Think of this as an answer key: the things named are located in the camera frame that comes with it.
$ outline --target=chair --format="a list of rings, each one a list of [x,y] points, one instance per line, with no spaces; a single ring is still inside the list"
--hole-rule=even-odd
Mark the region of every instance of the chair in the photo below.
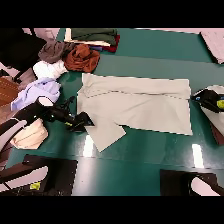
[[[46,43],[36,36],[34,28],[29,29],[32,35],[22,28],[0,28],[0,62],[19,71],[13,78],[18,83],[19,77],[37,63],[38,53]]]

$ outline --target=teal tabletop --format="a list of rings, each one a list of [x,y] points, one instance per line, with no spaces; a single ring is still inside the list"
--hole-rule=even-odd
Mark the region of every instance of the teal tabletop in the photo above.
[[[64,32],[65,28],[60,29],[58,40],[63,41]],[[199,35],[136,29],[118,32],[121,40],[117,52],[101,53],[94,74],[185,78],[192,93],[209,85],[224,85],[224,68],[212,63]],[[59,82],[60,103],[77,96],[82,86],[81,72],[65,73]],[[76,113],[76,103],[71,109]],[[77,159],[73,195],[160,195],[160,169],[213,172],[224,186],[224,146],[216,144],[207,117],[193,102],[190,116],[193,136],[125,127],[127,134],[101,153],[94,144],[87,144],[87,133],[69,133],[58,121],[45,122],[49,137],[40,148],[13,149],[7,167],[21,162],[25,154]],[[193,154],[195,145],[203,158],[200,167]]]

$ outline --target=white cloth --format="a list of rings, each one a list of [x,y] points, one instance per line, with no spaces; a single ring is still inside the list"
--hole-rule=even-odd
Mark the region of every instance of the white cloth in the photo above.
[[[82,74],[77,113],[88,113],[94,127],[86,127],[99,151],[135,129],[192,135],[187,79],[103,77]]]
[[[39,61],[33,66],[33,71],[38,79],[43,77],[57,79],[61,76],[61,74],[68,72],[62,60],[59,60],[54,64]]]
[[[206,89],[214,90],[217,94],[224,94],[223,86],[213,85],[213,86],[208,86]],[[201,109],[205,113],[205,115],[208,117],[208,119],[212,122],[212,124],[224,136],[224,112],[215,113],[204,107],[201,107]]]
[[[208,49],[219,64],[224,62],[224,34],[222,32],[202,31],[201,35]]]
[[[99,45],[99,46],[108,46],[110,47],[110,44],[105,41],[81,41],[81,40],[72,40],[71,37],[71,28],[66,28],[65,31],[65,42],[73,42],[73,43],[82,43],[82,44],[89,44],[89,45]]]
[[[37,149],[48,136],[43,121],[37,119],[31,125],[17,133],[10,143],[18,149]]]

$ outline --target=green table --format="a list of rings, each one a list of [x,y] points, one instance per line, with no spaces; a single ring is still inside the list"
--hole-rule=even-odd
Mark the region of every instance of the green table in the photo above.
[[[58,40],[63,40],[64,32],[60,30]],[[117,52],[103,52],[94,74],[187,78],[192,92],[208,85],[224,85],[224,68],[211,63],[199,35],[134,29],[119,29],[119,33]],[[66,73],[59,82],[63,86],[62,102],[77,95],[82,86],[81,73]],[[198,144],[207,168],[200,172],[216,173],[224,186],[224,147],[217,146],[199,106],[190,102],[190,109],[193,136],[125,127],[127,134],[103,152],[93,146],[92,158],[83,156],[86,133],[69,133],[62,123],[46,123],[49,137],[41,147],[36,151],[13,149],[7,167],[21,162],[25,154],[77,159],[74,195],[159,195],[159,169],[193,171],[192,145]]]

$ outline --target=dark green cloth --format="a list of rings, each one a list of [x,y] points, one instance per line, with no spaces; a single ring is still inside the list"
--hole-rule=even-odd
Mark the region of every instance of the dark green cloth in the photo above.
[[[71,28],[71,38],[82,41],[105,41],[116,45],[115,36],[117,29],[114,28]]]

